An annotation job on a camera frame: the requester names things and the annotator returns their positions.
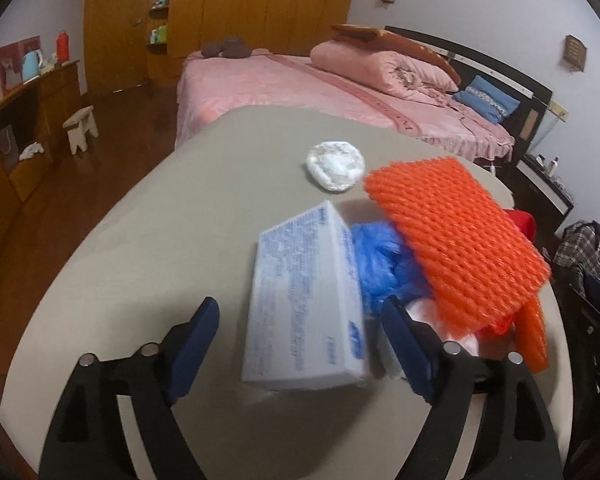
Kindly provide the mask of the white plastic bag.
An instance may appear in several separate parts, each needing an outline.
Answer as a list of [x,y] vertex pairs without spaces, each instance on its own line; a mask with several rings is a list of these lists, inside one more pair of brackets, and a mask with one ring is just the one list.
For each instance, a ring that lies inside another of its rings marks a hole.
[[[397,306],[416,327],[410,325],[404,330],[401,318],[385,315],[387,304]],[[437,367],[432,343],[450,340],[448,331],[434,316],[434,302],[430,298],[406,301],[390,296],[380,307],[378,323],[377,352],[385,375],[412,384],[416,374],[416,382],[431,382]]]

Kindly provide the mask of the wooden wardrobe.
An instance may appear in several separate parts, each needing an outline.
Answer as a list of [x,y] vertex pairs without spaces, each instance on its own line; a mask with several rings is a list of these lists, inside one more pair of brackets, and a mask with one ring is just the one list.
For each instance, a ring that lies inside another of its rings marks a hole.
[[306,55],[346,20],[351,0],[84,0],[87,90],[106,96],[172,80],[205,44]]

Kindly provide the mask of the brown folded blanket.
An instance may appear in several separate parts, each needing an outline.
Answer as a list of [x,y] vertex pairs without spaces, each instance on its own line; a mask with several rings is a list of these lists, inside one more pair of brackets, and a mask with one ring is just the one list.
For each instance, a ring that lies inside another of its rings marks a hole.
[[457,86],[460,86],[462,83],[460,75],[443,56],[414,40],[405,38],[394,32],[350,24],[332,25],[332,32],[334,33],[332,39],[335,41],[352,44],[352,46],[366,51],[392,51],[410,56],[411,58],[416,58],[416,60],[441,68]]

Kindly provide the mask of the orange foam net sleeve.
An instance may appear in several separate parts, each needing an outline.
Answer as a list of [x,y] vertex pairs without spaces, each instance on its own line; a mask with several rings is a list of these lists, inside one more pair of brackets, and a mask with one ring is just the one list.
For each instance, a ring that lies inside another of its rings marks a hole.
[[452,157],[393,162],[364,188],[412,248],[452,337],[512,322],[529,370],[547,369],[540,291],[550,268],[464,165]]

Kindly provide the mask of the wooden sideboard cabinet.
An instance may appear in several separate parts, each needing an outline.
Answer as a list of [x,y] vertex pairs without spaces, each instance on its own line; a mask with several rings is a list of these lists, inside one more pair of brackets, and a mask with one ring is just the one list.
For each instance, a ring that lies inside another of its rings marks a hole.
[[[22,204],[50,168],[69,156],[62,124],[82,104],[78,65],[68,62],[0,100],[0,249]],[[20,162],[19,154],[33,142],[45,153]]]

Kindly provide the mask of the plaid fabric bag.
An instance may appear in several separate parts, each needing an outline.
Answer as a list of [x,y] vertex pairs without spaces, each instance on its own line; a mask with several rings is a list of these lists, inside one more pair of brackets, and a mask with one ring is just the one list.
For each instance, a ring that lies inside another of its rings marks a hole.
[[600,223],[579,221],[567,226],[553,263],[565,269],[576,266],[582,273],[600,280]]

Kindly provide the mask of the white cloth in cabinet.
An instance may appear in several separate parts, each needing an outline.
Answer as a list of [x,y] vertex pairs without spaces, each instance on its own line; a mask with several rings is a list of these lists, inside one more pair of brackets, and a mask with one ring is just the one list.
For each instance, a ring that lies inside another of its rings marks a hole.
[[22,152],[19,154],[19,160],[20,160],[20,162],[23,162],[24,160],[29,160],[29,159],[33,158],[37,154],[44,154],[44,153],[45,153],[44,146],[40,142],[33,142],[22,150]]

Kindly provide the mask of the white blue printed box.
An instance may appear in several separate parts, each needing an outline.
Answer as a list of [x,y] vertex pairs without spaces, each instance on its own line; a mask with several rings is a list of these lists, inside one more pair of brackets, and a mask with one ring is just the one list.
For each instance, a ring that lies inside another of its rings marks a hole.
[[265,390],[323,390],[368,376],[351,230],[325,200],[261,233],[242,381]]

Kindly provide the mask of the dark grey clothes on bed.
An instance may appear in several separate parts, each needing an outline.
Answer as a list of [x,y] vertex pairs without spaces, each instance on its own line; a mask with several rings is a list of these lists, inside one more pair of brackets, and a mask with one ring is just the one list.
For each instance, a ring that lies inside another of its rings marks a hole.
[[252,50],[239,37],[205,44],[200,50],[203,58],[249,58]]

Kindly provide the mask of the blue pillow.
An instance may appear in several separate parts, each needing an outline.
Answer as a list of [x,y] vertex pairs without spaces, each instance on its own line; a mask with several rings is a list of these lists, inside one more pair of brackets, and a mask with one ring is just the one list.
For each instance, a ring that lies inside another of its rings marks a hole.
[[514,114],[520,102],[489,81],[477,75],[463,90],[457,91],[452,98],[472,108],[478,115],[494,125]]

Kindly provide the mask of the crumpled white paper ball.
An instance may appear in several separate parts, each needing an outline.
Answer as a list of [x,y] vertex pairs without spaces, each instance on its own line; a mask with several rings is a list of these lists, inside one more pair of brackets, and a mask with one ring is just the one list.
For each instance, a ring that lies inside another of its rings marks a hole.
[[314,145],[306,155],[306,170],[325,191],[344,193],[365,174],[362,153],[347,141],[325,141]]

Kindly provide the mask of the grey table cover cloth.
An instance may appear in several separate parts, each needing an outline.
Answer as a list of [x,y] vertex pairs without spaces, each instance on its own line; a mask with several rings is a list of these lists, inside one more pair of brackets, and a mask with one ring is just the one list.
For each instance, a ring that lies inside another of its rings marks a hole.
[[267,396],[239,380],[259,234],[324,200],[306,153],[346,140],[370,168],[438,150],[362,122],[298,108],[225,114],[126,194],[55,278],[9,367],[0,422],[32,466],[85,352],[128,356],[188,320],[206,297],[221,322],[175,416],[212,479],[390,479],[426,415],[405,382]]

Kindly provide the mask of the black white nightstand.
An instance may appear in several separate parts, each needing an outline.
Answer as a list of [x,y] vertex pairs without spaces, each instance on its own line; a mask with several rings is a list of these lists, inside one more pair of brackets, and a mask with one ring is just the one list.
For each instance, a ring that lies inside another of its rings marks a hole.
[[516,208],[532,215],[539,236],[555,235],[573,210],[573,200],[530,154],[509,170],[506,181]]

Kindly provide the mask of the white lotion bottle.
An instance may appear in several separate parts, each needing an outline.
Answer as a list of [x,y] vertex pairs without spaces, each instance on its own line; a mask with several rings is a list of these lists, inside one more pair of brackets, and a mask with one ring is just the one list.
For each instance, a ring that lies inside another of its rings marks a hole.
[[559,164],[559,157],[555,156],[546,166],[546,174],[551,177]]

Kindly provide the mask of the blue plastic bag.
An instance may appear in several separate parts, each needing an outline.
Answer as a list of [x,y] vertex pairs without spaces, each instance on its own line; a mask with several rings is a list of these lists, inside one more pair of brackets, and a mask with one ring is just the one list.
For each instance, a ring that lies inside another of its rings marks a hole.
[[366,316],[378,318],[382,305],[391,296],[402,304],[432,297],[413,249],[393,223],[355,223],[350,231]]

